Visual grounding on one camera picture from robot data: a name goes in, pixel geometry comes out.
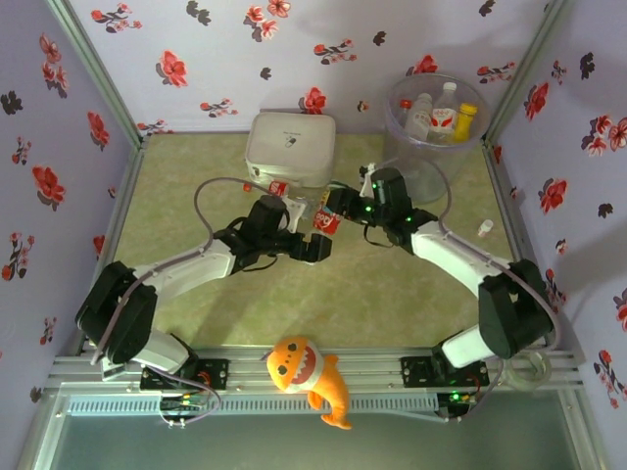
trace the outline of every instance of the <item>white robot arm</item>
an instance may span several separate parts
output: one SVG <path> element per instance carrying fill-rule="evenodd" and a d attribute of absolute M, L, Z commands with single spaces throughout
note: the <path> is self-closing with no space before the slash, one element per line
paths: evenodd
<path fill-rule="evenodd" d="M 286 197 L 264 195 L 248 217 L 216 232 L 209 246 L 134 269 L 120 261 L 106 266 L 75 319 L 106 357 L 104 376 L 112 378 L 123 369 L 121 364 L 131 360 L 181 377 L 193 376 L 196 354 L 173 335 L 152 329 L 155 309 L 205 282 L 245 270 L 261 255 L 286 254 L 309 263 L 326 259 L 331 251 L 328 238 L 314 234 L 306 242 L 305 235 L 297 232 L 305 208 Z M 120 316 L 112 319 L 124 295 L 128 300 Z"/>
<path fill-rule="evenodd" d="M 551 333 L 552 318 L 535 300 L 536 294 L 547 299 L 544 281 L 533 262 L 492 257 L 462 241 L 432 213 L 414 209 L 405 181 L 395 168 L 371 165 L 363 169 L 362 177 L 360 191 L 333 189 L 328 208 L 353 222 L 382 227 L 392 245 L 444 269 L 478 299 L 478 324 L 433 349 L 438 374 L 492 356 L 511 358 Z M 535 291 L 534 296 L 504 271 L 524 281 Z"/>

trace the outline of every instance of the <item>orange plush toy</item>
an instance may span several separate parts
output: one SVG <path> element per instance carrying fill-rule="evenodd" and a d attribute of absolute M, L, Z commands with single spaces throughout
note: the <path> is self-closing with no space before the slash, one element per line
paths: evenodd
<path fill-rule="evenodd" d="M 322 420 L 331 426 L 351 429 L 346 420 L 349 411 L 349 391 L 344 379 L 335 368 L 337 355 L 322 356 L 307 338 L 286 338 L 267 357 L 267 371 L 272 382 L 287 394 L 307 391 L 307 401 L 314 409 L 322 407 L 322 401 L 331 405 L 331 414 L 323 414 Z"/>

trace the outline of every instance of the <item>white plastic container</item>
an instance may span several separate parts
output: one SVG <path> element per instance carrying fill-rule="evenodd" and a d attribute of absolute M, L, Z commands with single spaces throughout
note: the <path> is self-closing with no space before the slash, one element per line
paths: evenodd
<path fill-rule="evenodd" d="M 414 139 L 426 142 L 431 128 L 432 111 L 431 95 L 420 93 L 411 105 L 410 115 L 405 123 L 405 132 Z"/>
<path fill-rule="evenodd" d="M 246 165 L 256 183 L 321 188 L 333 174 L 335 120 L 323 115 L 259 113 L 246 147 Z"/>

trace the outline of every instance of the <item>yellow bottle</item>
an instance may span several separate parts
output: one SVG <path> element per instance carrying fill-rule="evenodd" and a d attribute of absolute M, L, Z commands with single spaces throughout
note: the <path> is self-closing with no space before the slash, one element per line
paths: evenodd
<path fill-rule="evenodd" d="M 456 144 L 465 142 L 470 138 L 470 125 L 477 114 L 478 108 L 469 103 L 461 103 L 459 106 L 458 123 L 453 133 L 453 141 Z"/>

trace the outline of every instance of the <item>small bottle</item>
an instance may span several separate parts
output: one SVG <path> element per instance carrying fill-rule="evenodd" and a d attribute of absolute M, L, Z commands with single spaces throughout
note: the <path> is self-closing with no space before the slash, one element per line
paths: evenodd
<path fill-rule="evenodd" d="M 431 126 L 432 111 L 433 103 L 431 95 L 428 93 L 420 93 L 418 98 L 413 102 L 413 105 L 411 105 L 410 115 L 405 123 L 405 132 L 414 139 L 426 142 Z"/>
<path fill-rule="evenodd" d="M 455 83 L 447 81 L 442 87 L 442 96 L 433 104 L 429 141 L 434 144 L 451 143 L 458 115 L 457 89 Z"/>
<path fill-rule="evenodd" d="M 410 109 L 411 109 L 411 100 L 401 100 L 401 113 L 399 114 L 399 118 L 397 119 L 398 123 L 401 125 L 401 127 L 405 127 L 405 124 L 408 121 L 408 117 L 410 115 Z"/>
<path fill-rule="evenodd" d="M 456 144 L 465 142 L 470 138 L 470 125 L 477 114 L 478 108 L 470 103 L 461 103 L 459 107 L 458 123 L 453 132 L 453 141 Z"/>

